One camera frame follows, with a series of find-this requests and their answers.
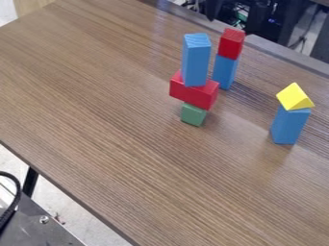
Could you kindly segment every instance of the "green cube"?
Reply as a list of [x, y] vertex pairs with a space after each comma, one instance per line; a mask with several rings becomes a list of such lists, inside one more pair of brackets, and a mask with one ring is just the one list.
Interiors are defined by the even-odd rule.
[[193, 126], [201, 126], [207, 111], [201, 110], [191, 104], [184, 103], [182, 106], [181, 120]]

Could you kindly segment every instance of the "yellow triangular block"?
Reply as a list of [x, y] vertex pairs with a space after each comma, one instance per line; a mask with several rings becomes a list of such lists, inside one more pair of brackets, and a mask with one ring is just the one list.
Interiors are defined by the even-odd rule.
[[315, 104], [305, 94], [298, 83], [292, 83], [276, 94], [286, 111], [295, 111], [305, 108], [312, 108]]

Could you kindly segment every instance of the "block tower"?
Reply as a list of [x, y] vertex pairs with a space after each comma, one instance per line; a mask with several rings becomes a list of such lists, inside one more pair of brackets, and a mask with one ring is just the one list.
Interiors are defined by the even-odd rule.
[[276, 97], [281, 105], [270, 128], [273, 142], [294, 144], [315, 105], [297, 83], [287, 86]]
[[218, 95], [219, 84], [208, 79], [212, 44], [206, 34], [183, 38], [181, 70], [170, 80], [169, 95], [182, 100], [181, 120], [201, 126]]
[[222, 89], [228, 90], [234, 82], [244, 38], [244, 31], [231, 28], [226, 28], [220, 38], [218, 53], [215, 55], [213, 81], [220, 82]]

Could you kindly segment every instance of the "blue block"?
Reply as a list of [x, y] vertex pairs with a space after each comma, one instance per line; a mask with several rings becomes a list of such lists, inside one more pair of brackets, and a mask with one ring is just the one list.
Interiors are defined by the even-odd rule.
[[185, 86], [204, 86], [212, 44], [206, 34], [187, 34], [183, 40], [182, 77]]
[[222, 89], [229, 89], [236, 77], [239, 60], [231, 60], [215, 55], [213, 81], [220, 82]]
[[282, 106], [274, 118], [270, 131], [273, 142], [294, 144], [311, 114], [311, 109], [286, 111]]

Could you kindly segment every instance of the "red cube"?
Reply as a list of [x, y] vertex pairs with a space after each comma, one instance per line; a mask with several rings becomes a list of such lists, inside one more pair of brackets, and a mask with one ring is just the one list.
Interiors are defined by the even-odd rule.
[[170, 80], [169, 95], [188, 104], [208, 111], [218, 95], [219, 83], [207, 80], [205, 86], [184, 86], [181, 71], [178, 70]]
[[244, 38], [244, 31], [226, 28], [220, 38], [218, 54], [222, 57], [236, 60], [241, 53]]

